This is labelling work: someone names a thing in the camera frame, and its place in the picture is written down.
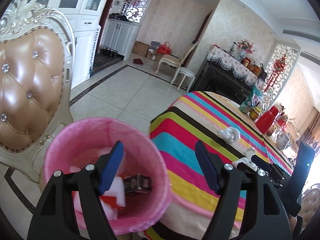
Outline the yellow lid jar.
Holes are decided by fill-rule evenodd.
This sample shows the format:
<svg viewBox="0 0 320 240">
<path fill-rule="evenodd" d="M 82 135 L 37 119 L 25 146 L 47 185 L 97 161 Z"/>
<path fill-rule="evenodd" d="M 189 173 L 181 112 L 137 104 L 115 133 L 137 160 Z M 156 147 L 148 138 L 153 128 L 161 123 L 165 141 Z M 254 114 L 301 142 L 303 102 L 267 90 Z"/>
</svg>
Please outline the yellow lid jar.
<svg viewBox="0 0 320 240">
<path fill-rule="evenodd" d="M 259 118 L 259 115 L 261 114 L 261 109 L 258 106 L 254 106 L 250 111 L 249 111 L 249 117 L 255 121 L 257 118 Z"/>
</svg>

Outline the white plastic bag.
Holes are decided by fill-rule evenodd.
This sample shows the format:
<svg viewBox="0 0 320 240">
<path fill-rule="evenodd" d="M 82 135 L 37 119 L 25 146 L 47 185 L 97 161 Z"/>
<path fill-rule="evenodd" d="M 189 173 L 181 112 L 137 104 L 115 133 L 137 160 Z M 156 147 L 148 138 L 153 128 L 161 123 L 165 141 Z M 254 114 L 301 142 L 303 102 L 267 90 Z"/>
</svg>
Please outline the white plastic bag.
<svg viewBox="0 0 320 240">
<path fill-rule="evenodd" d="M 217 136 L 229 145 L 236 143 L 241 138 L 239 130 L 234 127 L 218 130 Z"/>
</svg>

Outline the red chinese knot ornament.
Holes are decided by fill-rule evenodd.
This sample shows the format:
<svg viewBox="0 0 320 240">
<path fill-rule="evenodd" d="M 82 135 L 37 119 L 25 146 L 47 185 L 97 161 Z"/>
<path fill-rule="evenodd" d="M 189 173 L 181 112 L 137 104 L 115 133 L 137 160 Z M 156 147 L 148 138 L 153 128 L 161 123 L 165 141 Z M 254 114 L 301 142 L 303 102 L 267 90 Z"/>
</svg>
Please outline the red chinese knot ornament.
<svg viewBox="0 0 320 240">
<path fill-rule="evenodd" d="M 284 71 L 286 67 L 286 54 L 284 54 L 281 58 L 275 60 L 273 64 L 273 70 L 270 77 L 267 80 L 266 87 L 264 91 L 266 92 L 269 88 L 273 87 L 276 83 L 278 76 Z"/>
</svg>

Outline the black small product box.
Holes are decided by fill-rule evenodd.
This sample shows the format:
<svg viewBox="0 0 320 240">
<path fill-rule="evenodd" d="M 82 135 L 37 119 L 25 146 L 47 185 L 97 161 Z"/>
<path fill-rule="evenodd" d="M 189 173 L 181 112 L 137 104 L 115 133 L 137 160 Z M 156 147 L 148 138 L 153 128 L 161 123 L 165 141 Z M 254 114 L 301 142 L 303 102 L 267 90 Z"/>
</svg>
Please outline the black small product box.
<svg viewBox="0 0 320 240">
<path fill-rule="evenodd" d="M 127 196 L 147 194 L 152 191 L 151 178 L 142 174 L 135 174 L 134 176 L 125 178 L 123 182 Z"/>
</svg>

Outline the white low shoe cabinet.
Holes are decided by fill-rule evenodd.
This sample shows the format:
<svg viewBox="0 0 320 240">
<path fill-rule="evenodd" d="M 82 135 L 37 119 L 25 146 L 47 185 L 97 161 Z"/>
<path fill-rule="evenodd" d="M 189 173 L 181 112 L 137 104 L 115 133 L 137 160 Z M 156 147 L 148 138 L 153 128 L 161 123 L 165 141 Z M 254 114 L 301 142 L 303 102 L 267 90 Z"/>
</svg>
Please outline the white low shoe cabinet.
<svg viewBox="0 0 320 240">
<path fill-rule="evenodd" d="M 100 46 L 117 51 L 126 61 L 130 58 L 139 29 L 140 25 L 136 22 L 108 19 Z"/>
</svg>

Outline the black piano with lace cover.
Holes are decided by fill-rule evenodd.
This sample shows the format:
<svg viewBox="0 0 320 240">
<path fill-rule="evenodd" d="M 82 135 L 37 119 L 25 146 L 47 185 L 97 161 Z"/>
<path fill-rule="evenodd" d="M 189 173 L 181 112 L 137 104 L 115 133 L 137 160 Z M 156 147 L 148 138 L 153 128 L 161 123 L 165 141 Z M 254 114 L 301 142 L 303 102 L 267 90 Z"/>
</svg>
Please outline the black piano with lace cover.
<svg viewBox="0 0 320 240">
<path fill-rule="evenodd" d="M 192 91 L 213 92 L 241 104 L 253 87 L 263 89 L 266 74 L 263 66 L 245 66 L 217 45 L 210 46 Z"/>
</svg>

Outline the blue white tall box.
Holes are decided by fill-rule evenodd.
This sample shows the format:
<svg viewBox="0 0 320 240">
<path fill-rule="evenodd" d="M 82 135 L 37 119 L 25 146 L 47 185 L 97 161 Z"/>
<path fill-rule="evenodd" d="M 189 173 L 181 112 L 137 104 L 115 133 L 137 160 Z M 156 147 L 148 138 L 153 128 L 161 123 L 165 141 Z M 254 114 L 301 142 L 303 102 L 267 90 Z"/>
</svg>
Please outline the blue white tall box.
<svg viewBox="0 0 320 240">
<path fill-rule="evenodd" d="M 96 49 L 97 49 L 100 31 L 101 31 L 101 26 L 98 24 L 97 28 L 95 29 L 94 36 L 93 36 L 93 46 L 92 46 L 92 50 L 91 50 L 90 65 L 89 65 L 89 75 L 92 74 L 93 63 L 94 63 L 94 58 L 95 58 L 95 53 L 96 53 Z"/>
</svg>

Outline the red thermos jug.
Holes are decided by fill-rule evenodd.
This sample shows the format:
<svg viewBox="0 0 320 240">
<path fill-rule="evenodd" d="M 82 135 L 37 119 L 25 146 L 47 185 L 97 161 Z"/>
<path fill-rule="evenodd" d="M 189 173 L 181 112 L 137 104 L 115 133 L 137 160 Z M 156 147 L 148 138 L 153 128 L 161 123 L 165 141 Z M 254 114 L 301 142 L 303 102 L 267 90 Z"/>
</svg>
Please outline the red thermos jug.
<svg viewBox="0 0 320 240">
<path fill-rule="evenodd" d="M 262 134 L 266 134 L 270 127 L 274 124 L 278 114 L 279 108 L 275 105 L 272 106 L 255 123 L 257 129 L 259 129 Z"/>
</svg>

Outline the ornate tan leather chair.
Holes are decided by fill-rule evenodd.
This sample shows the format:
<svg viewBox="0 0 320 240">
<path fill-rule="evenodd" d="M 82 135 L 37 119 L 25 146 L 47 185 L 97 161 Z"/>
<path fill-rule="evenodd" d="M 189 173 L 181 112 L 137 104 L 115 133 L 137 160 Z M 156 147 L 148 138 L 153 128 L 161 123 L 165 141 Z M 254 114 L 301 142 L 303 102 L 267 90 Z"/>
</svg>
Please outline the ornate tan leather chair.
<svg viewBox="0 0 320 240">
<path fill-rule="evenodd" d="M 75 36 L 68 18 L 38 0 L 15 0 L 1 18 L 1 163 L 38 183 L 35 160 L 69 110 Z"/>
</svg>

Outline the white glass door cabinet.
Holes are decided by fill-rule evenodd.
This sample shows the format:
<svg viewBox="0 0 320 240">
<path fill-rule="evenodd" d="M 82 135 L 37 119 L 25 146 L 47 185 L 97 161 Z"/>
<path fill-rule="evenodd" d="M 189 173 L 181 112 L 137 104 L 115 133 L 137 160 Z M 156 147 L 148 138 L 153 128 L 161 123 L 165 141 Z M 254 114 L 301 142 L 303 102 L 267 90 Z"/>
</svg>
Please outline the white glass door cabinet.
<svg viewBox="0 0 320 240">
<path fill-rule="evenodd" d="M 75 36 L 72 88 L 88 80 L 93 36 L 107 0 L 37 0 L 55 8 L 69 20 Z"/>
</svg>

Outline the pink lined trash bin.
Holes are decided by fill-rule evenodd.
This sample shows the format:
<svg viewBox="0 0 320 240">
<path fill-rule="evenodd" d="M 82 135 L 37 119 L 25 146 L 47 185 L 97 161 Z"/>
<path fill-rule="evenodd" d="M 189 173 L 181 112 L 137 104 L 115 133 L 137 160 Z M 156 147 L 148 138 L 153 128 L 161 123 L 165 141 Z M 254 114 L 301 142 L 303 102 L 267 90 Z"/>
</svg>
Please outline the pink lined trash bin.
<svg viewBox="0 0 320 240">
<path fill-rule="evenodd" d="M 87 118 L 63 128 L 44 157 L 40 184 L 55 171 L 71 174 L 86 167 L 97 176 L 96 191 L 116 235 L 156 224 L 171 201 L 164 159 L 152 140 L 122 121 Z"/>
</svg>

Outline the white foam wedge piece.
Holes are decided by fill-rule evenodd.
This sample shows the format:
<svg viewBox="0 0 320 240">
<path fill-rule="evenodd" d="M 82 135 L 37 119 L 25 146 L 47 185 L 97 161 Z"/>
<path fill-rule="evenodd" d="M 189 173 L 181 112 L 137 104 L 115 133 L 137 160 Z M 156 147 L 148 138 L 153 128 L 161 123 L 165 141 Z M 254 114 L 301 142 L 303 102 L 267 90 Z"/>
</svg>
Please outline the white foam wedge piece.
<svg viewBox="0 0 320 240">
<path fill-rule="evenodd" d="M 89 151 L 88 153 L 82 153 L 76 159 L 75 164 L 70 166 L 68 172 L 69 173 L 78 172 L 87 164 L 89 163 L 94 164 L 101 155 L 107 154 L 110 151 L 111 151 L 111 147 L 106 147 L 98 150 Z M 123 172 L 123 164 L 124 164 L 124 161 L 122 161 L 120 164 L 120 167 L 119 167 L 120 171 L 117 172 L 112 182 L 111 188 L 108 191 L 105 191 L 105 193 L 103 194 L 105 196 L 116 197 L 117 202 L 126 202 L 123 178 L 119 176 L 119 174 Z M 108 220 L 117 220 L 119 211 L 116 211 L 116 212 L 104 211 L 104 212 Z"/>
</svg>

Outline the pink flower vase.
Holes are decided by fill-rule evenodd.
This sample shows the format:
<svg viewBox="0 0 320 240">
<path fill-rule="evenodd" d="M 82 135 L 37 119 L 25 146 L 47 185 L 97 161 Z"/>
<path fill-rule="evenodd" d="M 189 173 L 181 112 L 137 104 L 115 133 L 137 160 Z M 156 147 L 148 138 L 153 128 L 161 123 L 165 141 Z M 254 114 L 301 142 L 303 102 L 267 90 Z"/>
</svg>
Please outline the pink flower vase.
<svg viewBox="0 0 320 240">
<path fill-rule="evenodd" d="M 244 58 L 246 58 L 247 54 L 253 54 L 255 52 L 253 49 L 253 43 L 249 42 L 247 39 L 243 39 L 238 42 L 238 48 L 240 49 L 238 56 L 239 61 L 242 61 Z"/>
</svg>

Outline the white carved lattice screen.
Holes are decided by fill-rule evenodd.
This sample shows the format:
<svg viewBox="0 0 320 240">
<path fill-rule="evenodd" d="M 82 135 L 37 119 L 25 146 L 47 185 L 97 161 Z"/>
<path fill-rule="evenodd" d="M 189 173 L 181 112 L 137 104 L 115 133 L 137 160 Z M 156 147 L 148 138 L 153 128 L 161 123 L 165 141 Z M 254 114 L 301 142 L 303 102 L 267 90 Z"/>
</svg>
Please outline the white carved lattice screen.
<svg viewBox="0 0 320 240">
<path fill-rule="evenodd" d="M 297 46 L 276 42 L 265 67 L 262 109 L 268 110 L 286 85 L 300 56 Z"/>
</svg>

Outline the cardboard box on floor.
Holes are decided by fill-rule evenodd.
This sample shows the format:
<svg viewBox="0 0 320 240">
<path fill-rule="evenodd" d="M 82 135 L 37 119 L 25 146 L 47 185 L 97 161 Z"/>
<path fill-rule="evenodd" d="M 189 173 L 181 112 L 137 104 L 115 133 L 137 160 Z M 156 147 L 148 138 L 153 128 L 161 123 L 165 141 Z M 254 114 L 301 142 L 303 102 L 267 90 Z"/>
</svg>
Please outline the cardboard box on floor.
<svg viewBox="0 0 320 240">
<path fill-rule="evenodd" d="M 146 44 L 140 41 L 135 41 L 132 48 L 132 53 L 142 57 L 146 57 L 149 48 L 150 48 L 149 44 Z"/>
</svg>

